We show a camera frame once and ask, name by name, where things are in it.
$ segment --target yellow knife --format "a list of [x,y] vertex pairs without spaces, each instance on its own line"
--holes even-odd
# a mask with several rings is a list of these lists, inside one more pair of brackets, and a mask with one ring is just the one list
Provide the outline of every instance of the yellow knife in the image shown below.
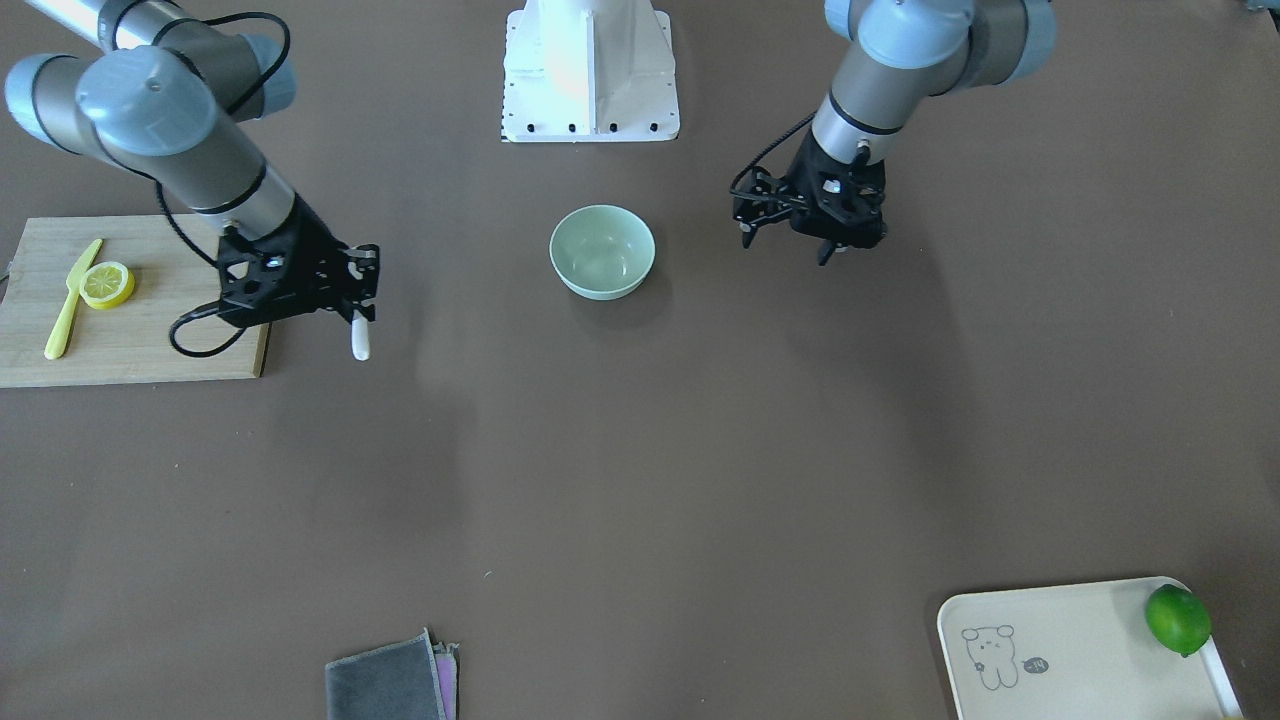
[[72,322],[76,319],[76,304],[79,301],[79,283],[93,264],[93,258],[102,247],[102,238],[88,243],[81,259],[72,265],[72,272],[67,273],[67,302],[63,302],[63,311],[54,323],[54,332],[49,333],[49,342],[45,345],[45,357],[58,360],[67,352],[67,338],[72,334]]

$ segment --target cutting board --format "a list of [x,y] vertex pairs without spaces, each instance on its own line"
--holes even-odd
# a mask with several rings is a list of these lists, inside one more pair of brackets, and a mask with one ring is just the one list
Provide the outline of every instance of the cutting board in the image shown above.
[[[205,252],[218,236],[196,215],[178,224]],[[67,272],[93,238],[105,238],[95,263],[115,260],[137,275],[124,305],[76,307],[67,354],[45,359],[45,342],[67,300]],[[216,273],[197,258],[161,215],[32,218],[27,220],[0,301],[0,387],[163,383],[256,378],[262,373],[268,327],[259,325],[214,357],[186,357],[169,346],[169,325],[218,299]],[[189,323],[178,340],[211,350],[234,328],[218,318]]]
[[1157,577],[952,597],[938,635],[960,720],[1239,715],[1212,638],[1183,657],[1147,629],[1164,584],[1181,587]]

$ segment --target lime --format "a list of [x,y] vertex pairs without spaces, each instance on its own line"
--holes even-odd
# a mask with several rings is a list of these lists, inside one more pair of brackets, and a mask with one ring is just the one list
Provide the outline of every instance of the lime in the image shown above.
[[81,297],[95,310],[109,310],[133,295],[133,273],[119,263],[99,263],[81,279]]
[[1147,626],[1160,644],[1183,657],[1208,642],[1212,632],[1204,603],[1172,584],[1161,585],[1147,598]]

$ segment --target bear drawing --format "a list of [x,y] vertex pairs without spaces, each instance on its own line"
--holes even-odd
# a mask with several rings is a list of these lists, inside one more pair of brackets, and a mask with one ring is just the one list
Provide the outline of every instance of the bear drawing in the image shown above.
[[1011,688],[1018,684],[1018,666],[1014,665],[1014,628],[968,628],[960,635],[965,639],[965,650],[973,667],[982,675],[982,684],[988,691],[998,691],[1001,685]]

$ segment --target towel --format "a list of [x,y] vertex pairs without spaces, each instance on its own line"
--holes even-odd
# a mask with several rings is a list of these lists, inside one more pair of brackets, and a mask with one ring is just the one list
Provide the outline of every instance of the towel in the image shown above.
[[325,665],[329,720],[457,720],[457,650],[424,629]]

